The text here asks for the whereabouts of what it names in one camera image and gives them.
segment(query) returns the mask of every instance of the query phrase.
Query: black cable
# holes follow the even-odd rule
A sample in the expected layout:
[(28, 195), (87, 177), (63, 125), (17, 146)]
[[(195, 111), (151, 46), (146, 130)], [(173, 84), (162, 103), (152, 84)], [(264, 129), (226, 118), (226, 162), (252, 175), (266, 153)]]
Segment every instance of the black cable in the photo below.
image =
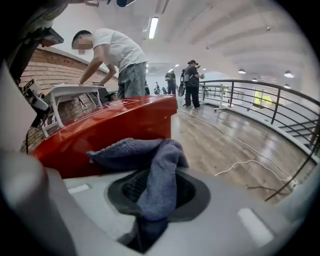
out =
[[(265, 189), (265, 190), (272, 190), (272, 191), (277, 191), (276, 189), (274, 188), (270, 188), (270, 187), (266, 187), (266, 186), (247, 186), (246, 187), (247, 190), (253, 190), (253, 189)], [(289, 195), (289, 193), (278, 193), (279, 195), (282, 195), (282, 196), (287, 196)]]
[(275, 195), (279, 194), (286, 186), (288, 186), (296, 177), (297, 175), (301, 172), (301, 170), (305, 167), (305, 165), (307, 164), (307, 162), (309, 162), (309, 160), (311, 159), (312, 155), (314, 154), (314, 152), (316, 151), (318, 145), (319, 145), (319, 138), (320, 136), (318, 136), (317, 141), (315, 142), (313, 149), (311, 151), (311, 153), (308, 155), (308, 157), (306, 158), (306, 160), (303, 162), (303, 164), (300, 166), (300, 168), (295, 172), (295, 174), (291, 177), (290, 180), (288, 180), (281, 188), (279, 188), (274, 194), (270, 195), (269, 197), (267, 197), (264, 201), (268, 201), (271, 198), (273, 198)]
[(28, 147), (29, 147), (29, 145), (28, 145), (28, 134), (29, 134), (29, 131), (27, 131), (27, 132), (26, 132), (26, 135), (25, 135), (25, 152), (26, 152), (27, 154), (29, 154), (29, 149), (28, 149)]

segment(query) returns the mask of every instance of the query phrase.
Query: arched ceiling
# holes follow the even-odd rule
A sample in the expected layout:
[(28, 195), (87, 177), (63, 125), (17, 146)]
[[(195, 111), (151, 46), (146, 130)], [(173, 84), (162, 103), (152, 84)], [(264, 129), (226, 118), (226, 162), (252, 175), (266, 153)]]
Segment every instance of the arched ceiling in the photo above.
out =
[[(137, 0), (125, 8), (102, 2), (98, 13), (107, 28), (142, 46), (154, 75), (162, 76), (175, 64), (180, 72), (195, 59), (206, 72), (263, 77), (298, 90), (313, 64), (308, 42), (272, 0)], [(159, 17), (154, 39), (148, 39), (151, 17)], [(240, 68), (247, 74), (238, 74)], [(294, 79), (284, 77), (287, 70)]]

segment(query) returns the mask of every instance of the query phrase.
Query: ceiling light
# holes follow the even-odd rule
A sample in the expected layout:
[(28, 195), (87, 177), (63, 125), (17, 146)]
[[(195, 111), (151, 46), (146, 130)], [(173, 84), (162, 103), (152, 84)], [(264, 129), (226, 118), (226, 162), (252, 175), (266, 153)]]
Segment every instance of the ceiling light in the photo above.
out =
[(295, 77), (289, 70), (284, 73), (284, 76), (286, 78), (294, 78)]
[(240, 73), (240, 74), (245, 74), (246, 71), (245, 71), (243, 68), (240, 68), (239, 71), (238, 71), (238, 73)]
[(158, 20), (159, 20), (158, 17), (153, 17), (151, 19), (149, 39), (153, 39), (155, 37)]

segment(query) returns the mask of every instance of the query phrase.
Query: red panel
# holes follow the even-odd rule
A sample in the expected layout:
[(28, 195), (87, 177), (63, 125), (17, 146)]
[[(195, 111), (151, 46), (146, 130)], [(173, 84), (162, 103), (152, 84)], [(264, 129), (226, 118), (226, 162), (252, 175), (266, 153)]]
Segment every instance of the red panel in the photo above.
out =
[(105, 104), (91, 114), (68, 123), (34, 151), (45, 167), (62, 178), (102, 174), (89, 164), (87, 151), (98, 151), (119, 140), (152, 140), (171, 137), (171, 116), (177, 113), (174, 96), (144, 96)]

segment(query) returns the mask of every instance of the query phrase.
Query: man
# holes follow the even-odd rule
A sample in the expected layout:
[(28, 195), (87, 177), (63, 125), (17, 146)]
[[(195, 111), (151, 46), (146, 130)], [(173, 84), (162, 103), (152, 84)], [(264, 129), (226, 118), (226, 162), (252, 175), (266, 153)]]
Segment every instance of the man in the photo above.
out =
[(71, 46), (82, 51), (93, 49), (93, 59), (78, 80), (80, 86), (104, 63), (109, 73), (99, 82), (100, 86), (116, 74), (117, 66), (118, 99), (145, 95), (147, 59), (140, 46), (125, 34), (108, 28), (99, 28), (93, 34), (81, 30), (73, 37)]
[(176, 95), (176, 74), (172, 70), (166, 73), (165, 80), (168, 82), (168, 94)]
[(196, 66), (198, 63), (193, 59), (188, 62), (189, 66), (187, 72), (189, 75), (189, 81), (185, 83), (185, 107), (191, 107), (192, 103), (195, 109), (200, 107), (199, 104), (199, 79), (205, 78), (203, 74), (199, 74)]

